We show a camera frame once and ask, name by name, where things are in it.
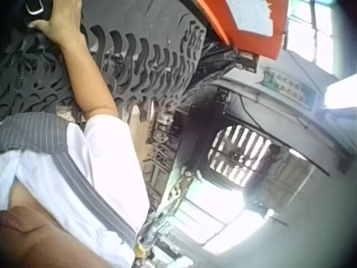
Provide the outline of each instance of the metal bracket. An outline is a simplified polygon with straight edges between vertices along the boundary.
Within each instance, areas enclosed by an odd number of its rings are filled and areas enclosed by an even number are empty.
[[[25,5],[26,5],[26,9],[27,9],[28,14],[35,16],[35,15],[41,14],[41,13],[45,10],[45,9],[44,9],[44,4],[42,3],[42,0],[38,0],[38,3],[40,4],[40,8],[33,10],[33,9],[31,9],[31,7],[28,5],[28,0],[26,0]]]

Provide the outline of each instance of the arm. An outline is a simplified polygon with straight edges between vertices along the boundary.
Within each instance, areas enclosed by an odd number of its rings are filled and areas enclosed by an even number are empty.
[[[97,114],[118,117],[115,102],[87,49],[84,37],[79,40],[76,44],[61,47],[78,106],[87,120]]]
[[[80,27],[81,0],[53,0],[49,21],[29,25],[57,43],[63,53],[73,93],[88,120],[97,114],[118,117],[118,110],[108,87],[89,53]]]

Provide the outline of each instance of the skin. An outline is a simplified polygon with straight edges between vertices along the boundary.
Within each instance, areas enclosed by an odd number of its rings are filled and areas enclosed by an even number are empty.
[[[59,45],[85,118],[98,114],[118,117],[115,102],[79,30],[81,4],[81,0],[53,0],[51,19],[34,21],[29,27]],[[19,183],[12,189],[10,204],[9,211],[1,211],[1,267],[111,267],[61,229]]]

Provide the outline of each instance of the shirt sleeve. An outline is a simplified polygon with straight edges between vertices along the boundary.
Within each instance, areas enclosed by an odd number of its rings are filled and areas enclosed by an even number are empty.
[[[149,201],[129,126],[101,114],[87,121],[84,136],[92,154],[94,188],[138,232]]]

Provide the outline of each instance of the sign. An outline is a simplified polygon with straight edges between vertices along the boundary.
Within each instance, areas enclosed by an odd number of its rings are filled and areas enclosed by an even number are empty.
[[[310,111],[317,98],[315,90],[271,67],[264,68],[263,81],[258,83],[284,95]]]

